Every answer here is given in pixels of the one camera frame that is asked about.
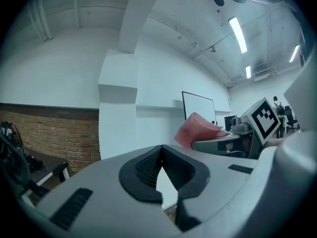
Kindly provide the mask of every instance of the black table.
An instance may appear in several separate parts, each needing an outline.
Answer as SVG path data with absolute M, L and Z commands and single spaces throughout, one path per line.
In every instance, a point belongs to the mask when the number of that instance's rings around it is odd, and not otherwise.
M 55 170 L 59 165 L 66 162 L 65 159 L 46 155 L 43 153 L 39 153 L 32 150 L 27 150 L 30 155 L 34 158 L 43 161 L 43 165 L 48 169 L 45 172 L 33 172 L 31 173 L 31 179 L 38 186 L 42 185 L 45 181 L 47 181 L 50 177 L 53 176 L 53 170 Z M 65 179 L 69 179 L 69 175 L 67 169 L 65 168 L 63 171 L 63 175 Z M 32 202 L 29 199 L 29 195 L 32 193 L 31 190 L 25 191 L 23 187 L 18 188 L 18 192 L 21 193 L 21 198 L 31 206 L 33 206 Z

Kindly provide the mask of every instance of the air conditioner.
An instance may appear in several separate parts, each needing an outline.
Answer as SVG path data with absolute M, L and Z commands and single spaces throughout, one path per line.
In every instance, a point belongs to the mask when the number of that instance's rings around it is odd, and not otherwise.
M 261 71 L 259 73 L 254 74 L 253 79 L 254 79 L 255 82 L 257 82 L 257 81 L 266 79 L 268 76 L 269 76 L 269 70 L 266 69 L 266 70 L 263 70 L 263 71 Z

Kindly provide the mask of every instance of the table leg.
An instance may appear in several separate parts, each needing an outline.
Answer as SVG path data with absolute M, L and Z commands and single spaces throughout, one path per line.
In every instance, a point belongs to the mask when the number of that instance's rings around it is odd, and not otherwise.
M 30 205 L 31 207 L 35 208 L 35 206 L 33 205 L 33 203 L 31 202 L 30 198 L 28 197 L 28 195 L 25 193 L 21 196 L 22 200 L 27 203 L 28 205 Z
M 64 175 L 64 177 L 65 177 L 65 180 L 69 179 L 69 174 L 68 174 L 67 169 L 64 169 L 64 170 L 63 170 L 63 175 Z
M 37 185 L 38 186 L 41 186 L 43 183 L 45 183 L 50 177 L 52 177 L 53 176 L 53 173 L 52 172 L 50 172 L 50 173 L 48 173 L 44 178 L 42 178 L 38 183 L 37 183 Z M 30 194 L 32 193 L 32 191 L 29 189 L 27 192 L 25 192 L 25 194 L 27 195 L 27 196 L 29 196 Z

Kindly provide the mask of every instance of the black slot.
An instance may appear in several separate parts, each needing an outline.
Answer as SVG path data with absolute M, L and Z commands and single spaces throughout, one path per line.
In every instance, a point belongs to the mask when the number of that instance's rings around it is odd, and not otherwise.
M 243 166 L 239 166 L 239 165 L 231 165 L 228 168 L 232 169 L 234 171 L 238 171 L 238 172 L 242 172 L 242 173 L 246 173 L 246 174 L 251 174 L 253 171 L 252 168 L 247 168 L 247 167 L 243 167 Z
M 68 230 L 92 193 L 91 190 L 86 188 L 76 190 L 51 217 L 51 221 L 64 230 Z

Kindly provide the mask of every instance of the brick wall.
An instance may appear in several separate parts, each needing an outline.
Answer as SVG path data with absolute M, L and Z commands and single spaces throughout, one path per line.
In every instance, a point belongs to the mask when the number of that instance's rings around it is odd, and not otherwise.
M 0 122 L 12 122 L 24 146 L 61 157 L 70 175 L 100 160 L 98 110 L 0 104 Z

